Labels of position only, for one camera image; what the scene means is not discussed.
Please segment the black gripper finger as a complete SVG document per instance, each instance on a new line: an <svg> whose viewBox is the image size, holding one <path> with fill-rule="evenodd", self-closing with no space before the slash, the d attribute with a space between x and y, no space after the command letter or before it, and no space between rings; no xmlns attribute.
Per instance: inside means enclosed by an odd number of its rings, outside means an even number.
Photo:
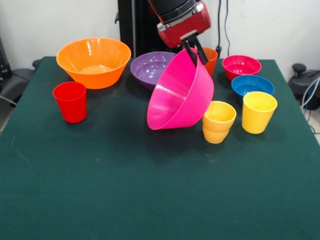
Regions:
<svg viewBox="0 0 320 240"><path fill-rule="evenodd" d="M192 49L191 49L191 47L189 45L189 41L187 39L184 39L182 41L182 44L183 44L183 47L185 48L186 52L188 53L193 65L195 67L197 67L197 62L198 62L197 54L192 51Z"/></svg>
<svg viewBox="0 0 320 240"><path fill-rule="evenodd" d="M191 42L192 42L192 44L194 45L194 47L196 49L196 53L197 53L201 63L203 65L206 65L209 62L209 60L208 60L208 58L207 58L207 56L205 54L205 51L204 51L200 41L198 40L198 37L197 36L192 36L191 37Z"/></svg>

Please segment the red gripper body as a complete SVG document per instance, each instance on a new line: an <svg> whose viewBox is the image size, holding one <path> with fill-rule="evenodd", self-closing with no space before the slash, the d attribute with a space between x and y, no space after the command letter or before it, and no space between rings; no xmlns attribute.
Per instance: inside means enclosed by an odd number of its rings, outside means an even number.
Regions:
<svg viewBox="0 0 320 240"><path fill-rule="evenodd" d="M211 27L211 19L203 1L196 1L195 6L186 15L170 23L159 22L157 31L165 44L174 48L191 35L199 35Z"/></svg>

